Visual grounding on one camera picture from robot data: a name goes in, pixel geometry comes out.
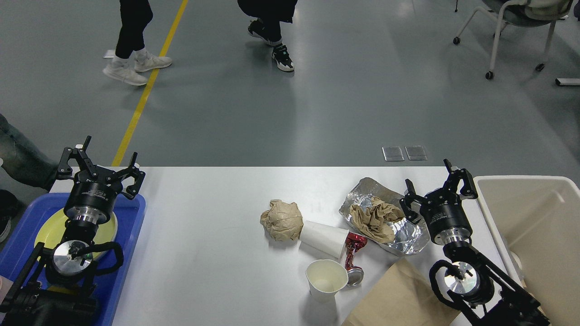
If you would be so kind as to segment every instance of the white paper cup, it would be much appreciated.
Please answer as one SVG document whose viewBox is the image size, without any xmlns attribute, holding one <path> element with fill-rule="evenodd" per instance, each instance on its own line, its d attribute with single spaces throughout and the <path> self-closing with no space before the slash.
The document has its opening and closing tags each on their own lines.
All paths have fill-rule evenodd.
<svg viewBox="0 0 580 326">
<path fill-rule="evenodd" d="M 349 280 L 346 269 L 330 259 L 313 261 L 306 269 L 306 278 L 310 294 L 318 302 L 327 302 L 334 298 Z"/>
<path fill-rule="evenodd" d="M 304 226 L 300 232 L 300 240 L 329 255 L 340 258 L 343 252 L 342 249 L 345 247 L 346 236 L 348 235 L 349 231 L 340 227 L 304 221 Z"/>
<path fill-rule="evenodd" d="M 0 303 L 4 301 L 4 297 L 8 294 L 8 290 L 12 287 L 12 281 L 8 280 L 4 276 L 0 276 Z M 5 313 L 0 313 L 0 324 L 4 320 Z"/>
</svg>

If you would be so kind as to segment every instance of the crumpled aluminum foil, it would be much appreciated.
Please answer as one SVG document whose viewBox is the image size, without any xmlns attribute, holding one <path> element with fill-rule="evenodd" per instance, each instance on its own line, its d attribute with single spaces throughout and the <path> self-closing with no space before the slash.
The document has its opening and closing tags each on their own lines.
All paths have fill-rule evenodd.
<svg viewBox="0 0 580 326">
<path fill-rule="evenodd" d="M 346 222 L 350 227 L 357 230 L 359 233 L 360 230 L 352 224 L 353 217 L 350 214 L 350 206 L 353 204 L 359 205 L 363 210 L 365 210 L 367 207 L 371 207 L 372 197 L 378 197 L 384 202 L 393 204 L 401 209 L 399 199 L 403 198 L 403 195 L 383 187 L 380 183 L 371 178 L 361 179 L 356 187 L 346 196 L 345 202 L 338 210 L 346 219 Z M 407 219 L 395 223 L 385 223 L 393 229 L 393 232 L 395 233 L 395 241 L 389 244 L 382 244 L 370 238 L 369 240 L 376 242 L 384 250 L 399 257 L 411 256 L 419 253 L 429 242 L 429 231 L 427 230 L 427 224 L 425 224 L 423 219 L 421 219 L 417 225 L 414 225 Z"/>
</svg>

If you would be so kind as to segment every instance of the black cable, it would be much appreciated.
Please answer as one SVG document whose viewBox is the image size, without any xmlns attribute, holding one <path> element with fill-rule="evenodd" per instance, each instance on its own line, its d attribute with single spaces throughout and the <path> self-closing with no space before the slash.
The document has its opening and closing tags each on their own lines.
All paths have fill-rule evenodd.
<svg viewBox="0 0 580 326">
<path fill-rule="evenodd" d="M 441 301 L 443 304 L 455 310 L 461 310 L 461 308 L 457 303 L 447 300 L 439 290 L 436 275 L 437 272 L 443 267 L 447 268 L 447 271 L 449 272 L 450 275 L 453 275 L 458 278 L 461 277 L 461 279 L 463 279 L 463 275 L 461 275 L 461 271 L 459 271 L 459 268 L 457 266 L 453 265 L 450 262 L 447 262 L 446 260 L 439 260 L 429 270 L 429 280 L 431 281 L 431 290 L 433 290 L 433 293 L 435 294 L 437 299 L 439 299 L 439 301 Z"/>
<path fill-rule="evenodd" d="M 90 245 L 88 247 L 80 249 L 76 253 L 73 253 L 71 255 L 71 257 L 73 259 L 75 259 L 76 257 L 82 256 L 86 253 L 103 252 L 103 251 L 108 251 L 111 249 L 115 252 L 115 257 L 117 258 L 117 262 L 115 263 L 115 265 L 108 267 L 108 268 L 99 269 L 99 270 L 95 271 L 95 275 L 97 275 L 97 276 L 105 275 L 105 274 L 112 273 L 112 272 L 118 270 L 121 266 L 123 266 L 123 262 L 124 262 L 125 258 L 123 255 L 123 248 L 121 248 L 121 245 L 119 245 L 119 243 L 111 241 L 111 242 L 105 242 L 104 244 Z"/>
</svg>

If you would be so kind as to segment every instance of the trash bin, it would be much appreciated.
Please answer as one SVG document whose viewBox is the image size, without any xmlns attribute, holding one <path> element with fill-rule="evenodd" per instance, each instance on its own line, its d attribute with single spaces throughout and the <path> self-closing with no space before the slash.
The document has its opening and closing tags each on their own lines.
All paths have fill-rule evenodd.
<svg viewBox="0 0 580 326">
<path fill-rule="evenodd" d="M 577 325 L 578 187 L 559 176 L 479 176 L 474 181 L 508 275 L 540 301 L 552 325 Z"/>
</svg>

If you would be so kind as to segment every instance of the yellow floor line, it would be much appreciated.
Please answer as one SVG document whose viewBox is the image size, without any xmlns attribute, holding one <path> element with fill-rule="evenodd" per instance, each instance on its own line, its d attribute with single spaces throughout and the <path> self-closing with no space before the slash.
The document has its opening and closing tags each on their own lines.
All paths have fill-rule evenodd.
<svg viewBox="0 0 580 326">
<path fill-rule="evenodd" d="M 185 11 L 185 7 L 187 6 L 187 2 L 189 0 L 183 0 L 179 10 L 177 11 L 177 15 L 173 20 L 173 24 L 171 25 L 171 29 L 169 30 L 169 34 L 167 34 L 167 38 L 165 38 L 165 43 L 163 44 L 163 48 L 161 49 L 161 53 L 159 56 L 167 55 L 167 50 L 171 45 L 171 41 L 173 40 L 173 36 L 175 35 L 175 31 L 177 30 L 177 26 L 179 25 L 179 21 L 181 21 L 183 12 Z M 111 166 L 119 166 L 123 157 L 125 156 L 125 152 L 127 151 L 127 147 L 129 147 L 129 143 L 131 142 L 131 138 L 133 137 L 133 132 L 135 132 L 135 128 L 137 128 L 137 123 L 139 122 L 139 118 L 141 117 L 141 113 L 145 108 L 145 104 L 147 103 L 147 99 L 149 98 L 149 94 L 151 93 L 151 89 L 153 88 L 153 84 L 155 84 L 155 80 L 157 79 L 157 75 L 159 74 L 159 69 L 155 69 L 151 72 L 151 76 L 149 76 L 149 80 L 147 81 L 147 85 L 145 86 L 145 90 L 141 95 L 141 99 L 137 104 L 137 108 L 133 113 L 133 118 L 131 118 L 131 122 L 125 131 L 125 136 L 123 136 L 123 140 L 117 149 L 117 154 L 113 159 L 113 163 Z"/>
</svg>

